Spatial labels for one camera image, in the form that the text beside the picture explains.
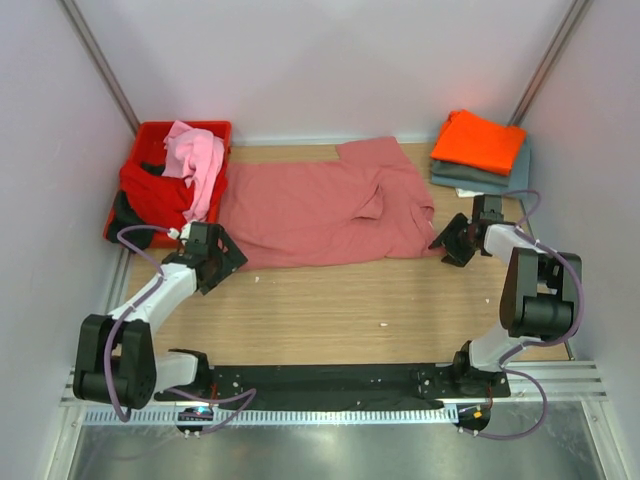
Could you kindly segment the dusty rose t-shirt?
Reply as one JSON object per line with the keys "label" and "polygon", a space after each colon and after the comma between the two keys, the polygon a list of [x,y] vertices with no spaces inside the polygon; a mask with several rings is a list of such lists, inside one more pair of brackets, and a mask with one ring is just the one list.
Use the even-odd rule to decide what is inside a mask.
{"label": "dusty rose t-shirt", "polygon": [[439,254],[435,206],[393,137],[353,141],[337,159],[233,163],[218,220],[249,269],[322,267]]}

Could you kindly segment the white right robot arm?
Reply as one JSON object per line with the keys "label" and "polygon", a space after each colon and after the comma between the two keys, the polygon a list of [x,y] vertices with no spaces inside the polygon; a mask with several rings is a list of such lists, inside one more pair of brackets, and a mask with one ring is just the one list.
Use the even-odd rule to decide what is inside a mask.
{"label": "white right robot arm", "polygon": [[446,368],[459,394],[478,395],[504,383],[504,368],[527,348],[563,344],[577,332],[585,307],[581,257],[505,221],[499,196],[475,197],[472,214],[456,214],[429,248],[442,250],[442,262],[459,268],[477,253],[507,265],[497,323],[467,341]]}

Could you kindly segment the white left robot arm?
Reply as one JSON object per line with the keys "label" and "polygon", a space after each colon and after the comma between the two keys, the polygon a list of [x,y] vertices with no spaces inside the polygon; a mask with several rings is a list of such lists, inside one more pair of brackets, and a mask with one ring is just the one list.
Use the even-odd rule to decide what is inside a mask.
{"label": "white left robot arm", "polygon": [[158,355],[153,339],[184,300],[208,294],[247,262],[219,224],[192,222],[166,233],[179,247],[156,264],[152,279],[127,302],[87,316],[80,327],[73,393],[111,406],[122,421],[157,394],[199,400],[211,392],[206,354],[173,349]]}

